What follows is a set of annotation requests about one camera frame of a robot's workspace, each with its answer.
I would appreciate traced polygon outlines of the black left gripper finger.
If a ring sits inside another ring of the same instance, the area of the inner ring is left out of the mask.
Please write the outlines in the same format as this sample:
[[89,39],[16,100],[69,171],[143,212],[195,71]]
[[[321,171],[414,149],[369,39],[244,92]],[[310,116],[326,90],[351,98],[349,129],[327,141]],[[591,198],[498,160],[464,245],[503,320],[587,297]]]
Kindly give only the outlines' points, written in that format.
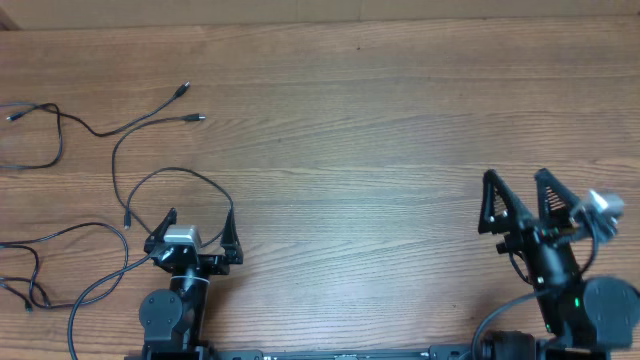
[[230,209],[221,235],[220,245],[229,264],[242,264],[244,253],[236,229],[234,209]]
[[164,242],[164,236],[170,226],[175,225],[177,221],[177,210],[171,208],[158,227],[148,236],[147,244],[157,244]]

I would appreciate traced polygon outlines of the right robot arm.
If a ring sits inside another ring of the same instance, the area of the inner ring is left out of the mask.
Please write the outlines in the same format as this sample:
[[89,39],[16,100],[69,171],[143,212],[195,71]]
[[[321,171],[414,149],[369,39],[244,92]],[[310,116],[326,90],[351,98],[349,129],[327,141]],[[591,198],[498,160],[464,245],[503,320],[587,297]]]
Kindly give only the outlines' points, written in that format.
[[[532,291],[482,320],[471,340],[471,357],[607,359],[614,351],[630,348],[639,324],[638,289],[616,277],[585,276],[600,246],[618,233],[622,198],[596,190],[579,198],[546,168],[534,179],[536,214],[495,170],[483,175],[478,231],[502,236],[497,252],[508,256]],[[549,339],[489,330],[499,315],[531,299],[538,303]]]

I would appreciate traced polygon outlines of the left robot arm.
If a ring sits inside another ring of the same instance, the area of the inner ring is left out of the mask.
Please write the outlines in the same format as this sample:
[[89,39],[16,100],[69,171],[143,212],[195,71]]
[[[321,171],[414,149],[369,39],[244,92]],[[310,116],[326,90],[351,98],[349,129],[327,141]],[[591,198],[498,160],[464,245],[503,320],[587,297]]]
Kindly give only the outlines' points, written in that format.
[[229,210],[221,233],[221,254],[201,252],[202,241],[194,225],[179,225],[172,208],[147,237],[144,252],[153,265],[167,272],[170,284],[149,293],[138,315],[144,329],[140,359],[218,359],[213,345],[201,339],[210,278],[230,273],[241,265],[243,250],[235,214]]

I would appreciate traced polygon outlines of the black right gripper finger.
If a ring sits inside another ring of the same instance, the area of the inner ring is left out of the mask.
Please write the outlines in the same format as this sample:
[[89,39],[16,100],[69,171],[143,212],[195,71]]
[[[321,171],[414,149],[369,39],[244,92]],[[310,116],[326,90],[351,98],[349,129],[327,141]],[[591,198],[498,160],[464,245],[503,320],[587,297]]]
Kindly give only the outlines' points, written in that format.
[[521,231],[534,216],[494,169],[483,175],[483,196],[478,223],[480,234]]
[[580,198],[560,182],[547,168],[538,170],[534,179],[537,189],[538,217],[547,227],[571,225],[571,211]]

